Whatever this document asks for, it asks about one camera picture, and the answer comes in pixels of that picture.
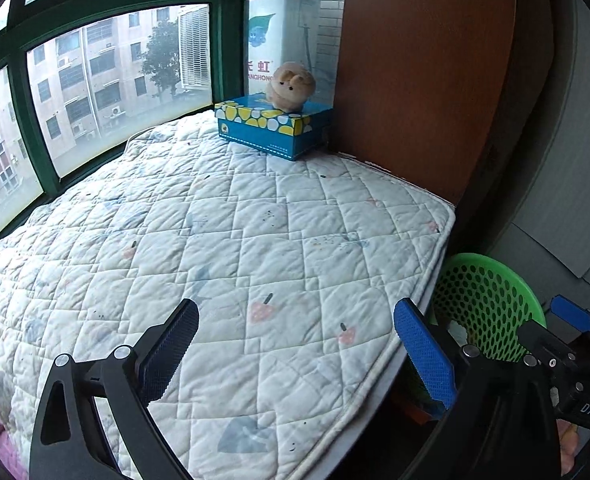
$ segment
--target stuffed animal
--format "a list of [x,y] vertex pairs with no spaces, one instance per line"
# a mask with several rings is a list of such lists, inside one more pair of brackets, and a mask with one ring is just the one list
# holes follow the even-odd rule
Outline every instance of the stuffed animal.
[[280,66],[266,86],[266,99],[287,114],[299,112],[315,93],[315,78],[302,65],[287,62]]

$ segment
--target tissue box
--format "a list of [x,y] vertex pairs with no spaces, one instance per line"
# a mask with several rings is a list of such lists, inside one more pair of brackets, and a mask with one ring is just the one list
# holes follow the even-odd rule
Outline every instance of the tissue box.
[[306,102],[297,114],[273,107],[264,94],[254,94],[215,105],[219,136],[295,160],[326,144],[332,107]]

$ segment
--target mattress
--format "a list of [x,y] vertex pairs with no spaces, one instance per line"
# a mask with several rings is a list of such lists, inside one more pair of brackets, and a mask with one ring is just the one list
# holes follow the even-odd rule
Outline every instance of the mattress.
[[224,142],[212,112],[133,139],[0,241],[0,419],[21,463],[57,355],[104,358],[192,298],[200,328],[153,419],[196,480],[303,478],[399,347],[392,308],[422,298],[453,222],[349,158]]

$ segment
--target green basket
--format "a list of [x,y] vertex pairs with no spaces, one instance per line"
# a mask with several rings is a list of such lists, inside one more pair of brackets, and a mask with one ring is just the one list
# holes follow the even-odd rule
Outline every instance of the green basket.
[[518,361],[526,349],[517,328],[529,319],[546,326],[539,301],[515,272],[475,253],[448,258],[431,301],[439,324],[454,320],[466,329],[468,342],[488,358]]

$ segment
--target white quilted mattress pad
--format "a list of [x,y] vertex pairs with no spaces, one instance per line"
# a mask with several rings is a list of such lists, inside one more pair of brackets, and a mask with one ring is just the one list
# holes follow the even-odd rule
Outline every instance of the white quilted mattress pad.
[[104,358],[191,298],[200,328],[153,419],[195,479],[302,478],[399,345],[392,308],[419,302],[453,222],[349,158],[225,142],[213,112],[163,124],[0,241],[0,416],[28,465],[55,357]]

